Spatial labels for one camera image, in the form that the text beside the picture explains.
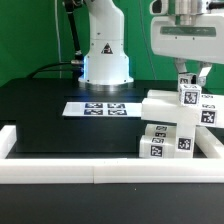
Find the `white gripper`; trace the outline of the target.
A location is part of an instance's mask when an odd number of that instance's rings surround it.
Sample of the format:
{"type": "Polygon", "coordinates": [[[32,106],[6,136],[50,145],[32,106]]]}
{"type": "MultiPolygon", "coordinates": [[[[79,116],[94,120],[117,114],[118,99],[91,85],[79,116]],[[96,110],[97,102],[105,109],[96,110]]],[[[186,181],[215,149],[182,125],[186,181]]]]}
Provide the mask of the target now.
{"type": "Polygon", "coordinates": [[[175,58],[178,79],[187,77],[186,60],[202,61],[204,86],[211,63],[224,64],[224,0],[153,0],[149,11],[152,51],[175,58]]]}

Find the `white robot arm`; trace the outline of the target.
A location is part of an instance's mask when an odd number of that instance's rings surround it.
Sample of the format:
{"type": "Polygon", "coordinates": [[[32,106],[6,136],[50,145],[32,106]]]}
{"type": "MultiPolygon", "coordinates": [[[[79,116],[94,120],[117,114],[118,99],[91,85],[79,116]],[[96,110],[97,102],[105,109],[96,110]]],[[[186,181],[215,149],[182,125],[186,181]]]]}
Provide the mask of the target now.
{"type": "MultiPolygon", "coordinates": [[[[124,52],[124,14],[113,0],[63,0],[70,22],[78,81],[94,89],[129,86],[129,58],[124,52]],[[73,12],[86,6],[90,21],[90,50],[80,48],[73,12]]],[[[149,6],[151,49],[172,57],[178,83],[199,86],[214,63],[224,64],[224,0],[153,0],[149,6]]]]}

